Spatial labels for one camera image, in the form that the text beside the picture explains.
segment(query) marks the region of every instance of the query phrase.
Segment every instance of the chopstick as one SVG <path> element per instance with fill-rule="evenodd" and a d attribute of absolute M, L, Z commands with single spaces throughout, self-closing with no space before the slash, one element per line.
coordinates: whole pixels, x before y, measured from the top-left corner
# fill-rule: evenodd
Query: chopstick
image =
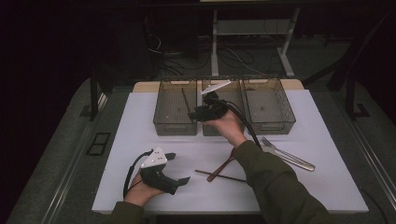
<path fill-rule="evenodd" d="M 201 170 L 195 170 L 195 172 L 199 173 L 199 174 L 204 174 L 204 175 L 213 175 L 212 173 L 209 173 L 209 172 L 206 172 L 206 171 L 201 171 Z M 246 180 L 230 177 L 230 176 L 227 176 L 227 175 L 216 175 L 216 176 L 221 177 L 221 178 L 225 178 L 225 179 L 236 180 L 236 181 L 244 182 L 244 183 L 247 182 Z"/>

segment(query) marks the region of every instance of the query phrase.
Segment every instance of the wire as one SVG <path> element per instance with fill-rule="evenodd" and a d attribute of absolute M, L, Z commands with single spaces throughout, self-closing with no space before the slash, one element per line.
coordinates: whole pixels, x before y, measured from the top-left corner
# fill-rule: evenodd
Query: wire
<path fill-rule="evenodd" d="M 153 152 L 154 150 L 151 151 L 147 151 L 143 154 L 141 154 L 139 157 L 137 157 L 137 159 L 134 161 L 134 164 L 132 166 L 129 167 L 129 171 L 128 171 L 128 175 L 125 178 L 125 183 L 124 183 L 124 189 L 123 189 L 123 197 L 125 197 L 125 195 L 128 193 L 128 190 L 130 188 L 129 187 L 129 182 L 131 182 L 131 176 L 134 173 L 134 167 L 136 166 L 137 162 L 142 159 L 145 156 L 149 156 L 149 154 L 151 154 L 151 152 Z"/>
<path fill-rule="evenodd" d="M 377 201 L 376 201 L 365 189 L 363 189 L 362 187 L 359 187 L 359 190 L 360 190 L 361 192 L 363 192 L 367 197 L 369 197 L 369 198 L 371 199 L 371 201 L 375 204 L 375 206 L 378 208 L 379 212 L 381 213 L 381 216 L 382 216 L 382 218 L 384 219 L 384 222 L 385 222 L 386 224 L 389 224 L 388 218 L 387 218 L 387 216 L 385 215 L 384 210 L 382 210 L 381 206 L 379 206 L 378 202 L 377 202 Z"/>
<path fill-rule="evenodd" d="M 262 148 L 262 146 L 260 145 L 259 139 L 257 138 L 256 134 L 254 133 L 253 128 L 250 126 L 250 124 L 248 123 L 247 119 L 245 118 L 244 115 L 242 115 L 237 109 L 235 109 L 232 105 L 229 105 L 229 101 L 223 101 L 223 100 L 219 100 L 216 98 L 209 98 L 208 100 L 213 100 L 216 102 L 219 102 L 223 105 L 226 105 L 231 111 L 233 111 L 235 113 L 235 115 L 242 121 L 242 123 L 245 124 L 245 126 L 247 127 L 247 130 L 250 132 L 251 137 L 253 138 L 254 143 L 256 144 L 257 147 Z"/>
<path fill-rule="evenodd" d="M 247 64 L 245 64 L 245 62 L 242 61 L 242 59 L 239 58 L 239 56 L 232 49 L 228 49 L 228 48 L 226 48 L 226 49 L 229 50 L 233 55 L 235 55 L 235 57 L 239 60 L 239 62 L 241 62 L 241 64 L 244 65 L 247 69 L 249 69 L 249 70 L 251 70 L 253 72 L 259 73 L 261 75 L 265 75 L 264 73 L 262 73 L 262 72 L 260 72 L 258 70 L 255 70 L 255 69 L 249 67 Z"/>

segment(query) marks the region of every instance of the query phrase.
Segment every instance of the brown plastic container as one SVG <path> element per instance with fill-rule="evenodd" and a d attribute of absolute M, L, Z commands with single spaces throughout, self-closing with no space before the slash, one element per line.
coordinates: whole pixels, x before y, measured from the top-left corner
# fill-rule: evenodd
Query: brown plastic container
<path fill-rule="evenodd" d="M 296 122 L 278 78 L 243 76 L 247 121 L 255 134 L 288 134 Z"/>
<path fill-rule="evenodd" d="M 197 122 L 188 116 L 196 106 L 196 77 L 162 78 L 153 119 L 157 134 L 196 135 Z"/>
<path fill-rule="evenodd" d="M 240 110 L 241 114 L 245 116 L 245 109 L 243 103 L 243 94 L 241 89 L 240 78 L 237 76 L 219 76 L 219 77 L 203 77 L 202 78 L 202 90 L 205 90 L 209 85 L 216 85 L 226 80 L 230 80 L 231 83 L 216 90 L 216 94 L 220 100 L 232 102 Z M 241 123 L 241 129 L 245 130 L 245 125 Z M 203 126 L 204 136 L 220 136 L 218 130 L 212 126 Z"/>

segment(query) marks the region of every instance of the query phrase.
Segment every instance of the olive green jacket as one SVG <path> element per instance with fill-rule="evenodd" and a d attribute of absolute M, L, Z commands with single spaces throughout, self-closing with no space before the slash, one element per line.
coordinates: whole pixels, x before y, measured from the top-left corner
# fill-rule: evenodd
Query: olive green jacket
<path fill-rule="evenodd" d="M 262 216 L 268 224 L 333 223 L 326 208 L 297 179 L 294 171 L 279 157 L 263 152 L 246 141 L 235 151 L 235 158 L 246 173 Z M 139 223 L 143 208 L 119 202 L 108 223 Z"/>

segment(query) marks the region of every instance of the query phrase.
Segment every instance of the black cable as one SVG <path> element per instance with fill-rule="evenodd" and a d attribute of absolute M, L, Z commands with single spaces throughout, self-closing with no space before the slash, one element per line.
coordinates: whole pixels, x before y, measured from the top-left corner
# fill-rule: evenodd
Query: black cable
<path fill-rule="evenodd" d="M 128 175 L 125 178 L 125 183 L 124 183 L 124 189 L 123 189 L 123 197 L 125 198 L 126 193 L 128 193 L 129 188 L 129 182 L 131 182 L 131 176 L 134 173 L 134 167 L 136 166 L 137 162 L 142 159 L 145 156 L 149 156 L 151 154 L 153 150 L 151 151 L 147 151 L 143 154 L 141 154 L 139 157 L 137 157 L 137 159 L 134 161 L 134 164 L 132 166 L 129 167 L 129 171 L 128 171 Z"/>
<path fill-rule="evenodd" d="M 370 200 L 375 204 L 375 206 L 378 208 L 379 212 L 381 213 L 381 216 L 382 216 L 382 218 L 384 219 L 384 222 L 385 222 L 386 224 L 389 224 L 388 218 L 387 218 L 387 216 L 385 215 L 384 210 L 382 210 L 381 206 L 379 206 L 378 202 L 373 198 L 373 196 L 371 196 L 371 195 L 370 195 L 365 189 L 363 189 L 362 187 L 359 187 L 359 190 L 360 190 L 361 192 L 363 192 L 367 197 L 370 198 Z"/>
<path fill-rule="evenodd" d="M 242 115 L 232 105 L 229 105 L 228 103 L 230 103 L 230 102 L 219 100 L 219 99 L 215 99 L 215 98 L 209 98 L 208 100 L 213 100 L 213 101 L 219 102 L 219 103 L 221 103 L 223 105 L 226 105 L 229 109 L 231 109 L 231 111 L 233 111 L 235 113 L 235 115 L 245 124 L 245 126 L 247 127 L 247 130 L 250 132 L 250 135 L 253 138 L 253 141 L 256 144 L 256 146 L 259 147 L 259 148 L 262 148 L 262 146 L 260 145 L 259 139 L 257 138 L 256 134 L 254 133 L 253 128 L 250 126 L 250 124 L 248 123 L 248 121 L 245 118 L 245 116 Z"/>
<path fill-rule="evenodd" d="M 176 64 L 179 68 L 182 68 L 182 69 L 185 69 L 185 70 L 198 70 L 198 69 L 204 68 L 204 67 L 207 65 L 207 63 L 209 62 L 209 59 L 210 59 L 210 54 L 207 54 L 207 56 L 206 56 L 206 58 L 205 58 L 205 61 L 204 61 L 204 64 L 202 64 L 202 65 L 200 65 L 200 66 L 198 66 L 198 67 L 194 67 L 194 68 L 185 67 L 185 66 L 183 66 L 182 64 L 177 63 L 177 62 L 174 62 L 174 61 L 169 60 L 169 59 L 165 59 L 165 60 L 168 61 L 169 63 L 174 63 L 174 64 Z"/>

